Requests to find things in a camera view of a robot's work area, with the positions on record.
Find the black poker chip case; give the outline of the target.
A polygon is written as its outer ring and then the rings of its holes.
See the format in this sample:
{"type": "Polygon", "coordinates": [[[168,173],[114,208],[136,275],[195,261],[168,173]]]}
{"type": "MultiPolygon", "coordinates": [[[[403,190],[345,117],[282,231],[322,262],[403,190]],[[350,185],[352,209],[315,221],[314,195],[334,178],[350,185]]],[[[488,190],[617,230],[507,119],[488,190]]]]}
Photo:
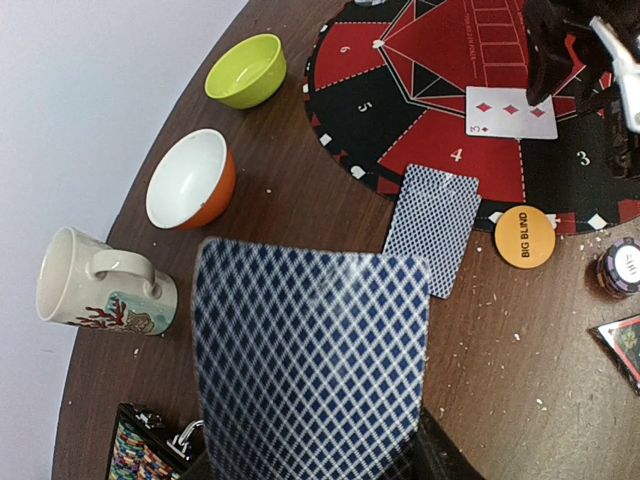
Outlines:
{"type": "Polygon", "coordinates": [[[174,431],[145,406],[120,403],[105,478],[180,479],[200,453],[194,438],[203,427],[204,421],[199,419],[174,431]]]}

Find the black red triangular all-in marker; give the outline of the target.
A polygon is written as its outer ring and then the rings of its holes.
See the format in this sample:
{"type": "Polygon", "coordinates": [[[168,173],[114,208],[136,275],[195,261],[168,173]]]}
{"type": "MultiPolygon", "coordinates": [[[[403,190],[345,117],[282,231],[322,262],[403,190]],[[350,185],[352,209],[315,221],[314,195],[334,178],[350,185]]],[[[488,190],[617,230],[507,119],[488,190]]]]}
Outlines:
{"type": "Polygon", "coordinates": [[[639,395],[639,316],[593,327],[589,333],[597,340],[639,395]]]}

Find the lime green bowl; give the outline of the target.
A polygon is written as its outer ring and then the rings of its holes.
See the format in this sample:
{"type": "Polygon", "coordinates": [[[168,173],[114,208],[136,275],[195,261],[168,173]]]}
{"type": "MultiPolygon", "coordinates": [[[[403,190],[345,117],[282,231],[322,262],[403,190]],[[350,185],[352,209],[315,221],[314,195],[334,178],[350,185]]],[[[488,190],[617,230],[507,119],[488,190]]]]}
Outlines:
{"type": "Polygon", "coordinates": [[[287,63],[280,38],[263,33],[228,50],[210,69],[206,95],[236,110],[253,108],[269,99],[283,84],[287,63]]]}

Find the dealt card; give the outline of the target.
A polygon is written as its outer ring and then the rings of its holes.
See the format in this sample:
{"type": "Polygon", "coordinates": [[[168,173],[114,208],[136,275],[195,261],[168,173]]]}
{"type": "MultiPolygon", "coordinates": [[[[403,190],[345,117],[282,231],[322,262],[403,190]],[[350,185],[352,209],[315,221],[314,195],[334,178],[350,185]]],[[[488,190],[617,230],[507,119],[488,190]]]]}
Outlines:
{"type": "Polygon", "coordinates": [[[410,164],[383,247],[387,255],[424,258],[430,293],[450,297],[482,201],[479,180],[410,164]]]}

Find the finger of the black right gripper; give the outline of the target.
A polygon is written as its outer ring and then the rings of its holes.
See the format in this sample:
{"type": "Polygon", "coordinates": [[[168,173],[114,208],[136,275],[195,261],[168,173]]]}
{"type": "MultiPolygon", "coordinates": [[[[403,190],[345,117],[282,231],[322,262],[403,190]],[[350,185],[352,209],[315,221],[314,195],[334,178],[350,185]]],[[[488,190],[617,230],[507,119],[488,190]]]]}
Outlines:
{"type": "Polygon", "coordinates": [[[526,98],[538,105],[572,74],[585,43],[582,1],[526,1],[523,18],[528,47],[526,98]]]}

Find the ceramic coral pattern mug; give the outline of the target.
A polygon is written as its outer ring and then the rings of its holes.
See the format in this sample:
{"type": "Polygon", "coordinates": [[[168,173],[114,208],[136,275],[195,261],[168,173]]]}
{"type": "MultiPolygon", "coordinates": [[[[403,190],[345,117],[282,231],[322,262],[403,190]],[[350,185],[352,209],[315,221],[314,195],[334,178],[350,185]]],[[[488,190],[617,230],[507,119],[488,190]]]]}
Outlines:
{"type": "Polygon", "coordinates": [[[177,304],[173,279],[138,253],[72,227],[47,247],[36,288],[45,322],[155,336],[170,327],[177,304]]]}

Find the blue grey cloth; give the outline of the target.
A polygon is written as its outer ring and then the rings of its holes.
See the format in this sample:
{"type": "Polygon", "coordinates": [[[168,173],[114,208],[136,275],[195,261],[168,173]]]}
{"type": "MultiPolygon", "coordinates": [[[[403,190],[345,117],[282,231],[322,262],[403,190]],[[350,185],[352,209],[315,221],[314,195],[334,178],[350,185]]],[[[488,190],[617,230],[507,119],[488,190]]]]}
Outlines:
{"type": "Polygon", "coordinates": [[[420,258],[211,238],[192,292],[219,479],[407,479],[424,383],[420,258]]]}

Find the white orange bowl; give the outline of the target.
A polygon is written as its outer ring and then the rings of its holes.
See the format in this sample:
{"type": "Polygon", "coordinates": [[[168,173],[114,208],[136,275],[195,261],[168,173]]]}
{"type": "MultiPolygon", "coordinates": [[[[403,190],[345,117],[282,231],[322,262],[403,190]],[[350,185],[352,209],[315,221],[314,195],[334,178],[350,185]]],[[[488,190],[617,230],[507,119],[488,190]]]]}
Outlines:
{"type": "Polygon", "coordinates": [[[190,230],[218,218],[236,186],[236,166],[224,136],[200,129],[176,142],[148,185],[146,213],[163,230],[190,230]]]}

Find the orange big blind button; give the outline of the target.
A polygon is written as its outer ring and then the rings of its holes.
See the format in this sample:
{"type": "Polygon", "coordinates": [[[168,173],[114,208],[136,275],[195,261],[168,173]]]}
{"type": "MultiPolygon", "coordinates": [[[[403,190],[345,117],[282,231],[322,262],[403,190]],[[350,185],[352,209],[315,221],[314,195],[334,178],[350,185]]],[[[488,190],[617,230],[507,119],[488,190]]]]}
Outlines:
{"type": "Polygon", "coordinates": [[[511,266],[533,269],[546,263],[555,250],[556,235],[539,209],[519,205],[507,210],[494,230],[498,253],[511,266]]]}

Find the three of diamonds card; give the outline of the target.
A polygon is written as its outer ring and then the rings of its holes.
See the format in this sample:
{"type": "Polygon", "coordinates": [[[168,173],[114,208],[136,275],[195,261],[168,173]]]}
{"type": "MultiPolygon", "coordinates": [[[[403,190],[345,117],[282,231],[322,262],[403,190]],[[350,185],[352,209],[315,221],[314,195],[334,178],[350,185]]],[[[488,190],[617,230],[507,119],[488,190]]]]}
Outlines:
{"type": "Polygon", "coordinates": [[[473,87],[465,93],[465,128],[469,136],[556,140],[552,99],[530,105],[522,88],[473,87]]]}

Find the red black poker mat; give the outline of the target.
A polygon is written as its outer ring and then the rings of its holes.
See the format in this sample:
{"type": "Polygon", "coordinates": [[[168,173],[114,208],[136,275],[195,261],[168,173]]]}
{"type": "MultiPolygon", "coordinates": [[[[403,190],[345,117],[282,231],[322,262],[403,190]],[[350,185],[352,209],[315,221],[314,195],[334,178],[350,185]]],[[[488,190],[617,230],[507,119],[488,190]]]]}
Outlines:
{"type": "Polygon", "coordinates": [[[569,71],[541,104],[525,96],[537,48],[520,1],[347,3],[319,33],[303,97],[321,145],[389,199],[411,165],[473,177],[475,226],[519,204],[558,234],[639,215],[639,137],[624,126],[608,61],[587,66],[571,34],[569,71]]]}

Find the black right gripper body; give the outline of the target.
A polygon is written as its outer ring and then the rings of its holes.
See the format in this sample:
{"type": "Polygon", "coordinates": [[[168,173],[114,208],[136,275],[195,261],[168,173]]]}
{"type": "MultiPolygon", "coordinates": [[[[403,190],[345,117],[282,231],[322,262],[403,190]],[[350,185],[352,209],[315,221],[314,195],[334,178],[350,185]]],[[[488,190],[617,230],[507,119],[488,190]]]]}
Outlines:
{"type": "Polygon", "coordinates": [[[588,83],[580,108],[604,115],[605,153],[619,178],[639,178],[639,3],[569,1],[574,51],[588,83]]]}

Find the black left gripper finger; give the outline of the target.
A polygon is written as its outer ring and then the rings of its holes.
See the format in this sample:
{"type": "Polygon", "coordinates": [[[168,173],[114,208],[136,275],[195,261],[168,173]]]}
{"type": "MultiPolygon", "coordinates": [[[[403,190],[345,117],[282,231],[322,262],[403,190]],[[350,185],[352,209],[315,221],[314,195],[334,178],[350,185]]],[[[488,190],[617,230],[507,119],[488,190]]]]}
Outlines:
{"type": "Polygon", "coordinates": [[[411,465],[411,479],[484,480],[426,408],[421,410],[411,465]]]}

